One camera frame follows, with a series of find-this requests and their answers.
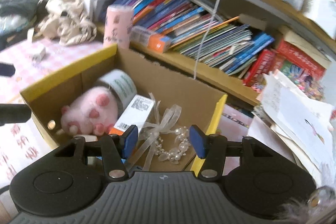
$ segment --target pearl bracelet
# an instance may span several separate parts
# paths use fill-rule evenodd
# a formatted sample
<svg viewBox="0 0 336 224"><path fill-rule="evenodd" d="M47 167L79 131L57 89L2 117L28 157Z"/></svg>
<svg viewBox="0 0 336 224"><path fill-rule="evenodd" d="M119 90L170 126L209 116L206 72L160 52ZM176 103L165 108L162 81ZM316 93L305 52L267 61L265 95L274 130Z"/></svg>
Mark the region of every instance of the pearl bracelet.
<svg viewBox="0 0 336 224"><path fill-rule="evenodd" d="M176 134L175 142L180 141L178 148L174 147L169 150L169 152L165 151L162 148L162 138L159 136L155 141L155 151L154 154L159 156L159 161L169 160L172 164L178 164L179 160L182 156L186 155L186 151L188 150L191 144L189 143L189 129L186 127L177 128L173 132Z"/></svg>

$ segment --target stuffed animal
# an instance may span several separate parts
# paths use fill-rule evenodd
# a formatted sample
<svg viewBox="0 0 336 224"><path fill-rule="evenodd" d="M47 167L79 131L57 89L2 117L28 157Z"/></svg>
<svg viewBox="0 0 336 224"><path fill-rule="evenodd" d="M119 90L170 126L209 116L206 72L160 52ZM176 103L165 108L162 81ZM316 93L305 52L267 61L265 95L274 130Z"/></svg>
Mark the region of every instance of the stuffed animal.
<svg viewBox="0 0 336 224"><path fill-rule="evenodd" d="M109 132L118 119L117 101L108 88L94 87L61 109L61 125L70 136Z"/></svg>

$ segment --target white cord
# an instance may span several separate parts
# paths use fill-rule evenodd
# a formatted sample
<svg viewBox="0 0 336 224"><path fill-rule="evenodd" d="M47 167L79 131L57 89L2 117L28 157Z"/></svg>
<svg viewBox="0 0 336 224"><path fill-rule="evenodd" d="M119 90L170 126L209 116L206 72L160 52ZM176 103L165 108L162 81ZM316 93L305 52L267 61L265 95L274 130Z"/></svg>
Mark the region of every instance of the white cord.
<svg viewBox="0 0 336 224"><path fill-rule="evenodd" d="M203 38L202 38L202 40L201 40L201 44L200 44L199 47L198 47L197 58L196 58L195 67L194 67L194 80L196 79L197 63L198 63L198 60L199 60L199 58L200 58L201 49L202 49L204 40L205 40L205 38L207 37L207 35L208 35L209 31L210 31L211 24L212 24L212 22L213 22L213 20L214 20L214 18L215 18L216 13L217 13L217 9L218 9L219 2L220 2L220 1L221 1L221 0L216 0L215 6L214 6L213 11L212 11L210 24L209 24L209 26L208 26L208 28L207 28L207 31L206 31L205 34L203 35Z"/></svg>

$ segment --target cream fabric bag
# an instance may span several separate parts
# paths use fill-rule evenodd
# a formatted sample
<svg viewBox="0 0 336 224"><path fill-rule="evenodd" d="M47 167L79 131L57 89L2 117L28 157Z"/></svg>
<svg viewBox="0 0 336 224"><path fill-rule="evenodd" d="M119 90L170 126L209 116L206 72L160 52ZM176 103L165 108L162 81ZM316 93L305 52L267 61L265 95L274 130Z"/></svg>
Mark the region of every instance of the cream fabric bag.
<svg viewBox="0 0 336 224"><path fill-rule="evenodd" d="M49 15L38 25L46 38L59 37L61 45L69 46L96 37L97 28L87 18L83 0L49 0L46 9Z"/></svg>

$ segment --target pink checkered tablecloth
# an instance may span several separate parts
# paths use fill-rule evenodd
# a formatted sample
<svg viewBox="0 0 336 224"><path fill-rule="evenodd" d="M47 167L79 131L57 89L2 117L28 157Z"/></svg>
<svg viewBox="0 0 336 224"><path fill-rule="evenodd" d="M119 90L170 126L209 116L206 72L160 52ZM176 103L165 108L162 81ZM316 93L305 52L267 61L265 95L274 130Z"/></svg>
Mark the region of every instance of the pink checkered tablecloth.
<svg viewBox="0 0 336 224"><path fill-rule="evenodd" d="M31 51L43 44L46 55L39 63L31 61ZM16 72L11 78L0 77L0 103L17 103L20 91L76 60L102 49L101 42L64 47L55 41L41 39L22 41L0 52L0 62L13 64Z"/></svg>

